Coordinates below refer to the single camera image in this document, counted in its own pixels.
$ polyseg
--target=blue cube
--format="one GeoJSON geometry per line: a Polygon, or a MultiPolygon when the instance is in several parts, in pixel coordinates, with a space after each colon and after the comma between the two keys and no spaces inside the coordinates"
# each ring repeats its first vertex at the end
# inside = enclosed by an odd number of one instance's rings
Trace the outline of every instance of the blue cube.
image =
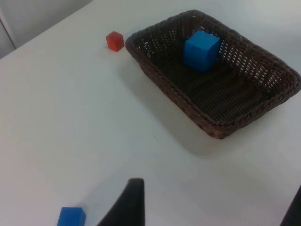
{"type": "Polygon", "coordinates": [[[57,226],[84,226],[86,214],[82,208],[62,207],[57,226]]]}
{"type": "Polygon", "coordinates": [[[195,32],[185,42],[184,64],[201,72],[209,69],[217,59],[221,39],[203,31],[195,32]]]}

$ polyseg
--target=brown wicker basket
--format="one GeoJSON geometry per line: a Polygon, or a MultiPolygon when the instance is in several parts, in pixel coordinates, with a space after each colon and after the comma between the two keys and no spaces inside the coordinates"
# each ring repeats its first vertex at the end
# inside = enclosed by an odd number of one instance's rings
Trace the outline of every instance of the brown wicker basket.
{"type": "Polygon", "coordinates": [[[300,75],[273,54],[197,10],[134,33],[126,48],[145,74],[202,130],[225,138],[296,94],[300,75]],[[182,63],[197,30],[221,38],[214,66],[201,73],[182,63]]]}

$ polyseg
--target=cube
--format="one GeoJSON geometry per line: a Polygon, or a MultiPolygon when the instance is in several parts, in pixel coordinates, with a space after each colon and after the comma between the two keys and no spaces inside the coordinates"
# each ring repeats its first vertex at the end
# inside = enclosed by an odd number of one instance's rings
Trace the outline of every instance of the cube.
{"type": "Polygon", "coordinates": [[[195,32],[185,42],[184,64],[205,72],[217,59],[221,39],[203,31],[195,32]]]}
{"type": "Polygon", "coordinates": [[[57,226],[84,226],[86,214],[78,207],[62,207],[57,226]]]}
{"type": "Polygon", "coordinates": [[[116,52],[124,47],[124,40],[122,34],[118,32],[111,32],[107,37],[108,47],[116,52]]]}

